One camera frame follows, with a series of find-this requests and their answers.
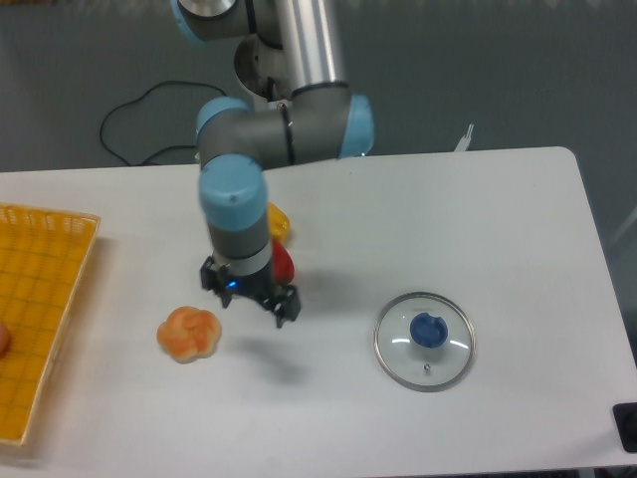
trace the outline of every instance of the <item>blue joint cap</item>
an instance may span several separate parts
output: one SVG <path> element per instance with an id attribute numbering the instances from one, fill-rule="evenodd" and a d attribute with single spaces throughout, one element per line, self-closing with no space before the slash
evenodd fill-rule
<path id="1" fill-rule="evenodd" d="M 353 95 L 339 158 L 365 156 L 374 146 L 374 116 L 364 95 Z"/>
<path id="2" fill-rule="evenodd" d="M 199 132 L 206 125 L 207 122 L 212 120 L 216 115 L 227 110 L 244 110 L 250 112 L 252 109 L 243 100 L 238 98 L 220 97 L 211 100 L 206 103 L 199 114 L 197 115 L 197 131 L 195 139 L 199 140 Z"/>
<path id="3" fill-rule="evenodd" d="M 199 202 L 210 225 L 230 232 L 249 228 L 268 207 L 261 166 L 244 154 L 215 157 L 199 175 Z"/>
<path id="4" fill-rule="evenodd" d="M 414 317 L 409 326 L 409 333 L 416 344 L 427 349 L 442 346 L 449 336 L 445 321 L 441 317 L 433 317 L 426 312 Z"/>
<path id="5" fill-rule="evenodd" d="M 188 22 L 186 22 L 186 19 L 183 18 L 183 14 L 179 9 L 179 0 L 170 0 L 170 6 L 172 7 L 172 15 L 175 17 L 175 22 L 177 22 L 177 26 L 179 27 L 179 30 L 181 30 L 183 36 L 192 43 L 198 43 L 200 45 L 206 43 L 196 36 L 192 30 L 190 30 Z"/>

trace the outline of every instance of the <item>yellow basket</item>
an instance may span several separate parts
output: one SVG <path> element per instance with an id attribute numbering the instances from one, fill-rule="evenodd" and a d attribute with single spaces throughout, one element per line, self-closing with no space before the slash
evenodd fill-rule
<path id="1" fill-rule="evenodd" d="M 96 216 L 0 203 L 0 443 L 22 445 L 100 225 Z"/>

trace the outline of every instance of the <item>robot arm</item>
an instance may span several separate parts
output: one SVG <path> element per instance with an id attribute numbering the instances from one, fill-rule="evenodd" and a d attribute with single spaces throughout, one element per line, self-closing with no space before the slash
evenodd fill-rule
<path id="1" fill-rule="evenodd" d="M 277 106 L 255 113 L 238 99 L 213 100 L 197 117 L 197 145 L 213 247 L 202 285 L 224 307 L 234 295 L 255 300 L 281 327 L 301 302 L 294 286 L 274 281 L 263 169 L 365 155 L 373 144 L 369 102 L 349 91 L 331 0 L 173 0 L 173 12 L 195 41 L 250 34 L 252 48 L 240 47 L 250 58 L 239 60 L 261 64 L 251 91 L 267 85 Z M 272 61 L 282 53 L 283 72 Z"/>

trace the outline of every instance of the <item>red pepper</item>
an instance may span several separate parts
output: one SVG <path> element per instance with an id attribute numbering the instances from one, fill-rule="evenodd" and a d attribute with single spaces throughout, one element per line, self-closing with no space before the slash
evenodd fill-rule
<path id="1" fill-rule="evenodd" d="M 275 282 L 290 284 L 295 278 L 295 263 L 286 248 L 276 242 L 272 243 L 272 261 L 275 268 Z"/>

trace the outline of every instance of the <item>gray floor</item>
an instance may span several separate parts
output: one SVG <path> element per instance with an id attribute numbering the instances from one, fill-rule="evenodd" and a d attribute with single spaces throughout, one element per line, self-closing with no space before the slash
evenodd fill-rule
<path id="1" fill-rule="evenodd" d="M 119 165 L 100 146 L 102 118 L 163 80 L 242 96 L 231 67 L 238 40 L 187 43 L 167 0 L 61 3 L 0 7 L 0 170 Z M 575 152 L 637 350 L 637 225 L 613 240 L 637 207 L 637 2 L 337 4 L 350 83 L 375 112 L 373 153 L 451 150 L 469 122 L 476 149 Z M 113 118 L 106 138 L 131 161 L 189 143 L 209 98 L 157 92 Z"/>

